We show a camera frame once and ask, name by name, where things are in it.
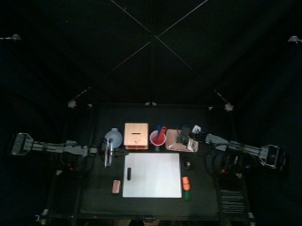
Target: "whiteboard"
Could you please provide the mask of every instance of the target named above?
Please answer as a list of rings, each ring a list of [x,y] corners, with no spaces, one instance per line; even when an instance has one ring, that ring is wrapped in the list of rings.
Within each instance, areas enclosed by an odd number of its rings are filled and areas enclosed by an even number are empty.
[[[182,198],[180,153],[126,156],[124,197]]]

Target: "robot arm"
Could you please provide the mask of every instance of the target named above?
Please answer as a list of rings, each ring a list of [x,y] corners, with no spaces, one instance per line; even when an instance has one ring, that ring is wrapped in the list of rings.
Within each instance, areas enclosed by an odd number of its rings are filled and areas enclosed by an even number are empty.
[[[51,152],[51,153],[70,153],[75,155],[87,156],[97,154],[97,147],[82,147],[75,141],[67,141],[66,144],[46,143],[34,140],[27,133],[18,133],[11,148],[11,155],[27,155],[31,151]]]
[[[288,153],[276,145],[253,147],[233,140],[228,141],[213,134],[208,134],[206,143],[213,144],[216,148],[224,152],[233,151],[236,154],[249,154],[263,166],[271,169],[283,171],[288,164]]]

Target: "table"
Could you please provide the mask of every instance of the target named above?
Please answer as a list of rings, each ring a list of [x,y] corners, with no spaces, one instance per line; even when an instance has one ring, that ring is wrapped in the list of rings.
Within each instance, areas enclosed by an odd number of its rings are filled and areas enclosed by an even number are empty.
[[[158,124],[172,129],[182,128],[185,124],[193,128],[197,124],[204,132],[237,140],[233,114],[222,107],[140,105],[99,105],[71,111],[65,140],[97,144],[112,128],[118,128],[124,134],[126,123],[149,123],[150,132]],[[190,201],[185,198],[124,198],[122,193],[114,195],[113,182],[116,179],[124,181],[125,157],[114,159],[112,168],[105,168],[105,162],[97,157],[86,159],[90,169],[85,173],[55,177],[47,205],[50,217],[69,218],[75,225],[77,219],[85,218],[218,221],[217,183],[206,172],[206,150],[200,149],[197,154],[181,153],[181,161],[193,162],[193,169],[181,167],[181,176],[190,178]],[[156,152],[156,148],[150,146],[148,152]]]

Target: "black tabletop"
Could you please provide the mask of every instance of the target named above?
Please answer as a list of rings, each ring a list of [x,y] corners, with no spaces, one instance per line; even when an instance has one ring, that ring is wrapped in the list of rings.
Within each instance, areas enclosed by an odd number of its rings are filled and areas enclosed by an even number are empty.
[[[87,120],[87,123],[82,121],[79,125],[82,130],[77,128],[77,124],[70,125],[70,128],[67,126],[66,138],[73,140],[79,138],[81,142],[90,144],[97,144],[112,128],[118,128],[125,135],[126,123],[149,123],[150,132],[157,129],[158,124],[165,125],[168,129],[181,129],[185,124],[192,128],[200,125],[204,132],[225,139],[237,138],[233,116],[224,108],[102,105],[94,109],[94,114],[87,114],[82,120]],[[156,152],[153,146],[148,152]],[[205,152],[201,147],[196,154],[180,153],[181,176],[190,178],[190,201],[185,200],[185,193],[182,198],[124,198],[126,158],[124,156],[116,158],[113,166],[106,168],[102,158],[97,157],[94,169],[85,178],[79,214],[121,218],[153,216],[158,219],[217,219],[216,181],[206,172]],[[184,167],[184,160],[192,161],[192,169]],[[120,194],[112,193],[116,179],[122,181]]]

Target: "wooden box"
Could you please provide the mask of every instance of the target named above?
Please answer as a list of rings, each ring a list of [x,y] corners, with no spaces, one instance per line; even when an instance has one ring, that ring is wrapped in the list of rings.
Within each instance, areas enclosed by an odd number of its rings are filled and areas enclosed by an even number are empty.
[[[125,146],[129,150],[148,150],[148,124],[126,123]]]

